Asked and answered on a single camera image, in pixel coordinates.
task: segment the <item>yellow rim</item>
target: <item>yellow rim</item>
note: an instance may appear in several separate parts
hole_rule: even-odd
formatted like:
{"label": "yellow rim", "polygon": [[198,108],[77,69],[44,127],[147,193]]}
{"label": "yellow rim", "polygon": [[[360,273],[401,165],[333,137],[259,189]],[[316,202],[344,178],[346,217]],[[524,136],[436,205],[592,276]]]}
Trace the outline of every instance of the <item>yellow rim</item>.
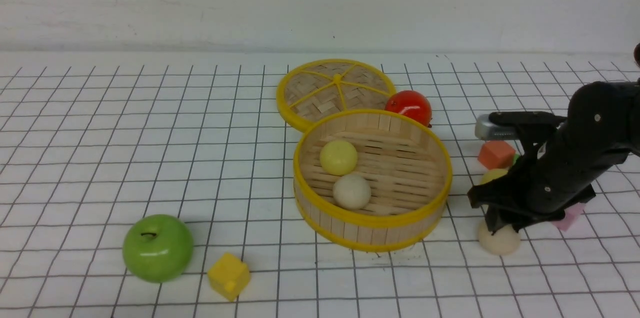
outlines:
{"label": "yellow rim", "polygon": [[308,224],[309,227],[311,227],[318,234],[320,234],[320,236],[323,236],[327,240],[333,243],[336,243],[338,245],[341,245],[343,247],[350,248],[352,250],[357,250],[357,251],[364,251],[364,252],[391,252],[395,250],[401,250],[403,248],[407,248],[411,245],[414,245],[415,243],[422,241],[426,236],[429,236],[429,233],[431,233],[432,230],[436,228],[436,226],[438,225],[438,223],[442,218],[442,215],[438,216],[438,218],[436,218],[436,220],[429,226],[429,228],[425,229],[420,234],[416,234],[416,236],[404,242],[395,243],[394,245],[364,245],[362,243],[348,241],[347,239],[336,236],[335,234],[318,226],[318,224],[314,222],[311,219],[311,217],[307,216],[307,214],[304,212],[302,207],[300,207],[300,202],[298,202],[297,198],[295,200],[295,205],[297,206],[297,210],[300,212],[300,215],[302,215],[302,218],[304,218],[304,220],[306,221],[306,224]]}
{"label": "yellow rim", "polygon": [[[347,70],[345,70],[341,77],[344,77],[345,74],[347,74],[350,70],[352,70],[352,68],[356,67],[356,66],[361,66],[366,68],[367,70],[370,70],[371,72],[374,72],[375,74],[377,74],[380,79],[382,80],[382,82],[384,82],[384,85],[386,86],[386,89],[388,90],[388,92],[384,92],[381,90],[377,90],[373,87],[369,87],[369,86],[365,86],[364,84],[359,84],[359,83],[352,83],[352,82],[340,82],[340,84],[336,84],[334,82],[334,79],[332,77],[328,77],[326,75],[320,74],[318,72],[307,72],[306,68],[311,67],[311,66],[316,66],[316,65],[321,65],[323,63],[351,63],[352,66],[350,68],[348,68]],[[299,73],[302,72],[307,72],[309,74],[315,74],[318,75],[320,77],[324,77],[325,79],[327,79],[327,84],[325,86],[323,86],[322,88],[318,88],[315,91],[311,91],[309,92],[307,95],[305,95],[304,97],[302,97],[301,99],[297,100],[297,102],[294,102],[293,104],[287,104],[285,98],[284,98],[284,91],[285,88],[287,86],[287,84],[289,83],[289,81],[295,77],[296,75],[298,75]],[[338,88],[338,93],[340,94],[340,100],[342,101],[342,107],[343,109],[345,108],[345,96],[343,95],[343,91],[340,88],[341,84],[348,84],[351,86],[357,86],[360,88],[366,88],[368,90],[374,91],[376,93],[381,93],[382,95],[385,95],[387,97],[391,97],[392,95],[394,95],[396,93],[396,87],[394,86],[393,82],[391,82],[391,80],[389,79],[389,77],[386,76],[386,74],[384,74],[384,72],[382,72],[381,70],[378,70],[377,68],[370,66],[366,63],[362,63],[359,61],[354,61],[352,59],[320,59],[319,61],[313,61],[313,62],[309,62],[309,63],[305,63],[302,66],[298,66],[296,68],[294,68],[293,70],[291,70],[289,73],[287,73],[282,80],[279,82],[278,84],[278,88],[276,90],[276,105],[278,107],[278,111],[280,113],[280,115],[282,116],[283,120],[285,120],[286,123],[288,123],[288,125],[290,125],[291,127],[293,127],[294,129],[297,129],[300,132],[306,132],[309,127],[311,127],[311,125],[313,125],[313,121],[307,120],[306,118],[302,118],[301,116],[298,116],[292,109],[293,106],[299,104],[302,100],[308,99],[309,97],[313,96],[314,94],[318,93],[318,91],[320,90],[324,90],[327,89],[331,86],[334,86],[334,84],[336,85],[336,87]]]}
{"label": "yellow rim", "polygon": [[[304,177],[302,177],[302,170],[300,169],[300,149],[302,148],[302,145],[308,138],[309,134],[313,132],[314,129],[316,129],[318,126],[324,124],[329,120],[333,120],[334,118],[347,116],[347,115],[363,114],[363,113],[375,113],[375,114],[388,115],[388,116],[400,118],[400,120],[404,120],[412,125],[418,126],[426,134],[429,134],[429,136],[431,136],[432,139],[434,139],[434,141],[438,144],[439,149],[442,151],[442,153],[445,156],[446,177],[445,177],[445,184],[442,190],[440,191],[440,193],[438,193],[438,196],[433,201],[429,202],[429,204],[425,205],[424,207],[421,207],[420,209],[416,209],[415,211],[411,211],[409,213],[398,214],[397,216],[369,216],[366,214],[354,213],[352,211],[348,211],[346,209],[340,208],[339,206],[330,204],[326,200],[322,199],[318,194],[316,194],[311,188],[311,186],[309,186],[309,184],[304,180]],[[428,129],[427,127],[418,124],[416,121],[406,116],[402,116],[397,113],[393,113],[389,111],[384,111],[381,109],[354,109],[352,111],[343,111],[343,112],[339,112],[334,115],[325,117],[322,120],[313,124],[311,128],[302,135],[302,138],[300,139],[300,141],[297,143],[297,146],[295,147],[295,153],[293,155],[293,176],[298,186],[300,186],[301,193],[306,197],[306,199],[309,202],[311,202],[311,204],[318,207],[321,211],[329,213],[333,217],[336,217],[348,223],[352,223],[354,225],[361,225],[361,226],[366,226],[371,228],[386,228],[386,227],[398,227],[398,226],[408,225],[421,220],[422,218],[428,216],[429,214],[434,213],[442,204],[445,203],[449,195],[449,192],[451,189],[451,181],[453,179],[453,168],[451,166],[451,159],[450,159],[449,153],[447,152],[447,149],[445,148],[443,143],[440,141],[438,136],[436,136],[432,132],[432,130]]]}

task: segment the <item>white ball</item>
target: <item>white ball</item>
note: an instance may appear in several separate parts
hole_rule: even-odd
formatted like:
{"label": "white ball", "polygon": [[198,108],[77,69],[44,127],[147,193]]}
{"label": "white ball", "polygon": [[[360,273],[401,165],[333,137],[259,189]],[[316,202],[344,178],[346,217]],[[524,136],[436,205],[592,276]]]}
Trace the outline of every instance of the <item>white ball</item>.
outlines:
{"label": "white ball", "polygon": [[502,227],[493,236],[485,220],[478,225],[478,242],[492,255],[510,255],[521,245],[521,236],[511,225]]}
{"label": "white ball", "polygon": [[333,184],[333,199],[344,209],[362,209],[371,199],[371,187],[362,176],[349,173]]}

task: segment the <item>yellow ball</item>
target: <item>yellow ball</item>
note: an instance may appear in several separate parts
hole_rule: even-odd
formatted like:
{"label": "yellow ball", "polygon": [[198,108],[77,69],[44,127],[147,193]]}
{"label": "yellow ball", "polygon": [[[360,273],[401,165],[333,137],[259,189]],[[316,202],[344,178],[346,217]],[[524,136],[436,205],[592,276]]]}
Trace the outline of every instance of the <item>yellow ball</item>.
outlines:
{"label": "yellow ball", "polygon": [[485,173],[480,180],[480,184],[485,184],[493,181],[494,179],[498,179],[507,174],[507,170],[503,168],[494,168],[493,170],[489,170],[489,172]]}
{"label": "yellow ball", "polygon": [[320,150],[320,165],[327,173],[342,176],[358,164],[356,148],[345,140],[334,140]]}

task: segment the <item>steamer basket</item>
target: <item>steamer basket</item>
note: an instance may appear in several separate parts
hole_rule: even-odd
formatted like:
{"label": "steamer basket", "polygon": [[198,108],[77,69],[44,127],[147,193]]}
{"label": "steamer basket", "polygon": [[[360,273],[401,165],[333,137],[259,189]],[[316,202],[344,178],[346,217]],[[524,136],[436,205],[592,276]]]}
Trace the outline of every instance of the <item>steamer basket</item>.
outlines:
{"label": "steamer basket", "polygon": [[[338,176],[320,166],[329,141],[347,140],[358,151],[354,173],[371,186],[369,204],[358,211],[336,206]],[[297,208],[319,234],[339,245],[387,252],[422,240],[442,217],[453,172],[446,148],[426,127],[378,109],[343,111],[315,123],[294,153]]]}
{"label": "steamer basket", "polygon": [[380,70],[350,59],[323,59],[284,76],[276,104],[291,127],[306,132],[318,120],[351,109],[384,109],[396,93]]}

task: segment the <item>white wall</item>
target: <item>white wall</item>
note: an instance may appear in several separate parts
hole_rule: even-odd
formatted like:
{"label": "white wall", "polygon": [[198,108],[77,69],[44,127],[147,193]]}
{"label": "white wall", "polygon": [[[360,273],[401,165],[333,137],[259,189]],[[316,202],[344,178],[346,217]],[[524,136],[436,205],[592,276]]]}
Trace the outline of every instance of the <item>white wall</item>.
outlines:
{"label": "white wall", "polygon": [[0,0],[2,49],[631,52],[640,0]]}

